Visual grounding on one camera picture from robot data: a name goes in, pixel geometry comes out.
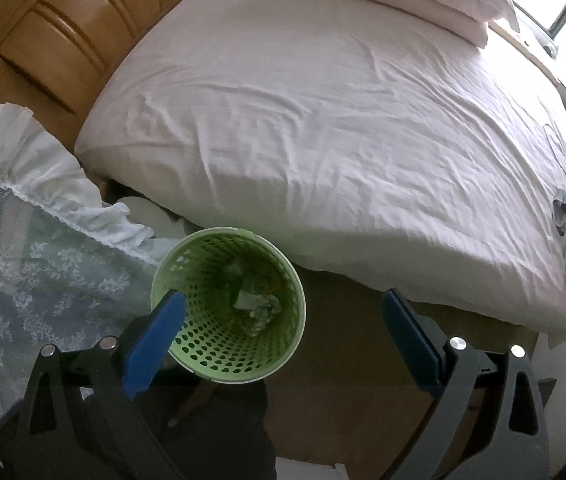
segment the floor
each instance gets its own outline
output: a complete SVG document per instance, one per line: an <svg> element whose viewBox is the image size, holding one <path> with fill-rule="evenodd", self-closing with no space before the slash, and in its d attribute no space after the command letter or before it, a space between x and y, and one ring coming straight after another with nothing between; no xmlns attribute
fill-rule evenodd
<svg viewBox="0 0 566 480"><path fill-rule="evenodd" d="M335 274L297 270L307 325L295 355L266 380L269 435L278 456L344 463L351 480L378 479L416 430L431 397L416 388L383 326L380 292ZM536 342L535 333L496 319L414 306L475 348L505 351L516 343L531 353ZM461 441L472 420L464 421Z"/></svg>

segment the green wastebasket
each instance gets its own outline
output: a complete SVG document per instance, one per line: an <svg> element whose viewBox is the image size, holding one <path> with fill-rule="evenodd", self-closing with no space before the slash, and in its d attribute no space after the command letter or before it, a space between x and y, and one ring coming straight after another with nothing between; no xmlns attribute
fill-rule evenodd
<svg viewBox="0 0 566 480"><path fill-rule="evenodd" d="M264 260L278 269L281 312L256 337L233 330L215 307L215 276L235 258ZM204 229L184 238L154 276L151 306L171 288L186 298L183 328L170 354L196 375L217 383L250 383L281 368L297 349L305 327L303 286L289 260L252 232L231 227Z"/></svg>

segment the wrinkled white sheet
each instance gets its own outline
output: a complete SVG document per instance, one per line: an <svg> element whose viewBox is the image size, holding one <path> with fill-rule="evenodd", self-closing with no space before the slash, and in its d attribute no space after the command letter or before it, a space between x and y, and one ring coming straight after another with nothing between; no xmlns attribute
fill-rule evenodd
<svg viewBox="0 0 566 480"><path fill-rule="evenodd" d="M566 113L491 31L481 51L365 0L185 0L76 153L310 269L566 336Z"/></svg>

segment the lace curtain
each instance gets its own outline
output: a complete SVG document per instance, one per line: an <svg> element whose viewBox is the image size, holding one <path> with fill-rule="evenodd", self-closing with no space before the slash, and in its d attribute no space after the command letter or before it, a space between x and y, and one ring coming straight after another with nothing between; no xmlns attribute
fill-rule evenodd
<svg viewBox="0 0 566 480"><path fill-rule="evenodd" d="M10 135L19 131L12 126ZM51 142L42 129L35 137L40 136ZM30 152L40 153L41 143L34 140L26 144ZM63 151L59 156L73 159L60 144L57 148ZM56 171L63 164L20 164L32 156L22 152L11 167L33 166L46 177L37 177L37 187L22 185L27 175L0 178L0 416L23 396L43 345L53 342L64 351L88 348L146 314L156 263L177 242L154 238L150 229L128 222L124 206L86 207L86 194L76 190L93 190L83 182L87 179L76 160L69 166L71 178L64 178ZM50 150L46 160L55 160ZM69 185L72 179L80 184ZM53 188L47 195L39 191ZM72 201L63 199L68 196Z"/></svg>

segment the wooden bed frame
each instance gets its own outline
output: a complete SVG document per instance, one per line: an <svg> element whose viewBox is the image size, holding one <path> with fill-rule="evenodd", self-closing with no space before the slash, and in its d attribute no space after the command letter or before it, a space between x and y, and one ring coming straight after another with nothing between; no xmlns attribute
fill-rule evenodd
<svg viewBox="0 0 566 480"><path fill-rule="evenodd" d="M0 103L70 152L112 73L181 0L0 0Z"/></svg>

